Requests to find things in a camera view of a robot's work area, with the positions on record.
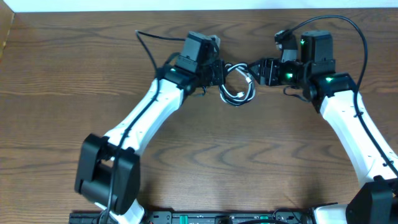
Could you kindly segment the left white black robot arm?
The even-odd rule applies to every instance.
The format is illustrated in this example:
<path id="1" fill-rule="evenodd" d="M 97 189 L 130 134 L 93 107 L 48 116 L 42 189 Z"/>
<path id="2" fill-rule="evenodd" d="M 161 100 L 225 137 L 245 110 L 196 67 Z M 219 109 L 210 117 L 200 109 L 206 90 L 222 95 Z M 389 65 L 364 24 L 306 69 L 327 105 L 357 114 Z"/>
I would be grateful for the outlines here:
<path id="1" fill-rule="evenodd" d="M 143 99 L 104 136 L 90 134 L 81 145 L 75 192 L 102 208 L 93 223 L 140 223 L 140 158 L 163 122 L 197 88 L 223 81 L 220 38 L 190 31 L 181 52 L 160 67 Z"/>

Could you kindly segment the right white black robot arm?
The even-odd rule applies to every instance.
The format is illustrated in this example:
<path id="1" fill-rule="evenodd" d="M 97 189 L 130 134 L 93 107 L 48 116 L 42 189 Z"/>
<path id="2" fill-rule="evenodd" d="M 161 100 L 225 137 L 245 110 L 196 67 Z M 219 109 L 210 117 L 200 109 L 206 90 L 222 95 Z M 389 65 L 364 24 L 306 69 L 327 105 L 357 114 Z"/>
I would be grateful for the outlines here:
<path id="1" fill-rule="evenodd" d="M 333 39 L 327 30 L 304 32 L 299 42 L 287 30 L 275 35 L 280 58 L 249 65 L 260 85 L 301 89 L 333 128 L 358 178 L 360 190 L 349 204 L 311 209 L 302 223 L 397 223 L 397 154 L 370 118 L 348 73 L 336 72 Z"/>

